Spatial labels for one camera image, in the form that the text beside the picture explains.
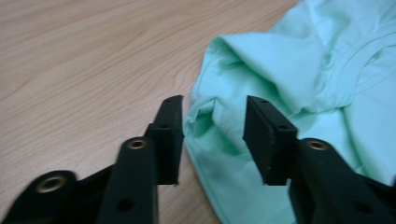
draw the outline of wooden table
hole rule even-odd
[[[0,218],[37,176],[114,162],[185,95],[216,35],[268,30],[295,0],[1,1]],[[185,149],[161,223],[219,223]]]

